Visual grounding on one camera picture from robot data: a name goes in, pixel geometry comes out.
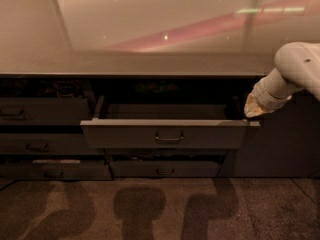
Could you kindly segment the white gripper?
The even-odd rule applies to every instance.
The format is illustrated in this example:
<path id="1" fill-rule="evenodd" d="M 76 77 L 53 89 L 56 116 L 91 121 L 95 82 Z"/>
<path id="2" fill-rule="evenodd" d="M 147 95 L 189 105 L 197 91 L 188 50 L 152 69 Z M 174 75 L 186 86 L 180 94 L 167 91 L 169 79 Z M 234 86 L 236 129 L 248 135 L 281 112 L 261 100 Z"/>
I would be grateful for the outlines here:
<path id="1" fill-rule="evenodd" d="M 244 113 L 247 118 L 258 117 L 263 114 L 272 113 L 283 107 L 291 95 L 278 98 L 271 93 L 266 86 L 266 80 L 262 79 L 254 85 L 253 91 L 248 94 L 244 106 Z"/>

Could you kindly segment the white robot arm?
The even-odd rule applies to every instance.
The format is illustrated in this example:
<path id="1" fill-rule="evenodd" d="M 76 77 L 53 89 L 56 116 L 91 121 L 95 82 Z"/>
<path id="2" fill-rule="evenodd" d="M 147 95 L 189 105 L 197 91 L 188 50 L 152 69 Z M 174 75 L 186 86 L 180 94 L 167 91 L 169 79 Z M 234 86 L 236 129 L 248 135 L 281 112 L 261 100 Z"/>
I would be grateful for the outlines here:
<path id="1" fill-rule="evenodd" d="M 320 44 L 294 42 L 282 46 L 274 57 L 275 68 L 260 79 L 244 106 L 247 118 L 273 113 L 301 90 L 320 100 Z"/>

